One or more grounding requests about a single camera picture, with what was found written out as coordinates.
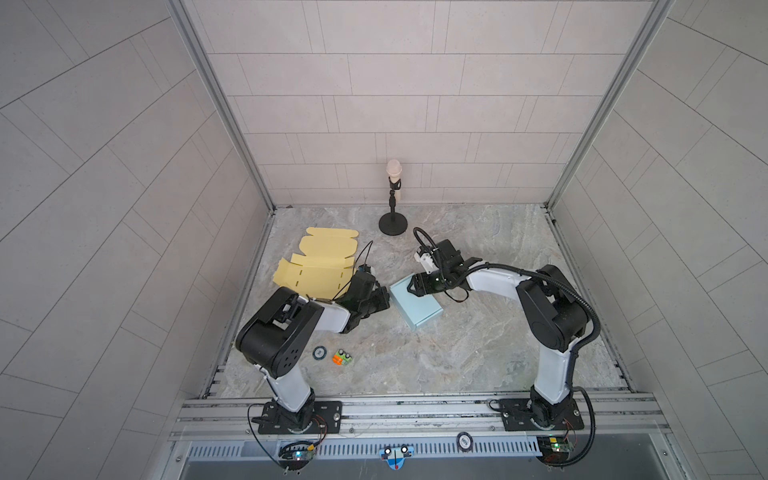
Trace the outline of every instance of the black mounting plate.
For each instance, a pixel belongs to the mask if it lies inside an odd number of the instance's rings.
[[[339,433],[341,431],[341,402],[315,402],[312,415],[317,415],[321,419],[326,421],[328,425],[327,433]],[[261,413],[261,417],[256,417],[253,420],[259,422],[259,435],[290,435],[292,433],[288,427],[277,424],[277,402],[270,400],[264,404],[264,408]],[[333,416],[338,413],[339,420],[334,420]],[[315,422],[310,422],[310,426],[307,427],[306,434],[318,434],[320,433],[320,427]]]
[[[545,429],[539,428],[533,423],[533,415],[528,410],[528,397],[521,397],[519,399],[499,399],[498,404],[502,409],[502,421],[504,422],[505,432],[520,432],[531,431],[532,429],[539,429],[543,432],[547,432]],[[583,430],[584,420],[581,419],[581,412],[579,412],[576,400],[571,398],[570,405],[565,409],[565,413],[562,417],[555,420],[555,426],[553,430],[565,430],[565,421],[571,424],[573,430]]]

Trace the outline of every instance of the black round stand base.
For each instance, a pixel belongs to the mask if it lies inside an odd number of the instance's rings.
[[[387,213],[379,218],[379,230],[386,235],[394,237],[408,230],[408,221],[403,214]]]

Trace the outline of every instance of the yellow cardboard sheet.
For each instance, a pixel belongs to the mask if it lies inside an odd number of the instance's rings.
[[[308,257],[351,257],[357,251],[357,240],[345,237],[307,236],[299,243]]]
[[[353,257],[347,257],[347,258],[338,258],[338,257],[305,257],[304,255],[299,255],[298,253],[294,253],[290,257],[290,262],[295,263],[297,265],[304,265],[304,266],[325,266],[325,267],[335,267],[335,268],[349,268],[350,266],[355,263],[355,259]]]
[[[307,227],[306,232],[315,237],[355,238],[359,235],[357,230],[347,230],[346,228]]]
[[[272,281],[301,295],[332,299],[349,282],[352,273],[351,268],[298,265],[281,258]]]

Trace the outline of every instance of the metal frame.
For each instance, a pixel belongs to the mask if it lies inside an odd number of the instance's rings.
[[[552,211],[554,206],[560,201],[568,182],[576,173],[576,169],[586,156],[589,147],[594,142],[594,139],[603,127],[608,115],[616,105],[618,98],[621,96],[621,92],[624,90],[624,87],[627,86],[629,79],[640,64],[640,60],[643,59],[643,55],[645,55],[648,45],[650,45],[654,36],[656,36],[659,31],[659,28],[667,17],[667,12],[672,7],[673,3],[674,0],[656,0],[653,6],[651,6],[640,30],[638,30],[637,34],[634,36],[632,45],[624,56],[624,60],[621,61],[621,65],[619,66],[616,75],[614,75],[611,85],[600,100],[600,104],[598,104],[598,108],[594,111],[592,119],[589,120],[587,129],[584,130],[584,134],[581,135],[581,138],[574,149],[574,153],[571,155],[571,159],[565,165],[560,180],[558,180],[551,195],[545,202],[545,206],[548,210]]]
[[[219,111],[221,120],[224,123],[224,127],[227,129],[227,133],[230,135],[235,148],[237,149],[237,153],[240,154],[240,157],[245,160],[245,164],[248,167],[250,176],[253,178],[253,181],[256,182],[257,189],[261,197],[264,199],[264,203],[266,203],[267,207],[270,209],[270,212],[274,213],[276,209],[275,203],[272,201],[270,192],[267,190],[266,184],[264,183],[261,174],[259,174],[259,170],[256,167],[256,162],[253,160],[253,155],[250,153],[250,149],[248,148],[245,138],[243,137],[243,133],[237,126],[237,121],[235,120],[232,109],[227,102],[227,96],[224,94],[223,89],[221,88],[221,85],[216,78],[214,68],[208,60],[208,56],[205,53],[203,45],[200,43],[200,39],[197,37],[197,33],[195,32],[192,21],[190,20],[189,12],[187,12],[187,7],[184,5],[183,0],[166,0],[166,3],[168,6],[168,11],[170,12],[170,16],[174,20],[179,33],[181,33],[181,38],[184,40],[184,44],[187,46],[187,50],[190,52],[192,61],[197,67],[197,71],[200,73],[200,77],[203,79],[203,84],[208,90],[208,93],[210,93],[211,99],[214,101],[216,109]]]

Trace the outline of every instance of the small toy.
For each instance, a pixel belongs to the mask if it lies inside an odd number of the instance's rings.
[[[379,455],[382,460],[386,460],[387,465],[392,470],[400,470],[402,464],[406,461],[406,458],[413,457],[413,447],[403,445],[402,447],[395,449],[393,447],[385,447],[379,450]]]
[[[352,356],[344,350],[339,349],[339,351],[336,352],[336,355],[333,356],[333,362],[336,365],[349,365],[352,362]]]
[[[316,346],[315,349],[312,351],[312,358],[315,360],[322,360],[326,358],[326,354],[328,353],[328,349],[326,347],[320,345]]]

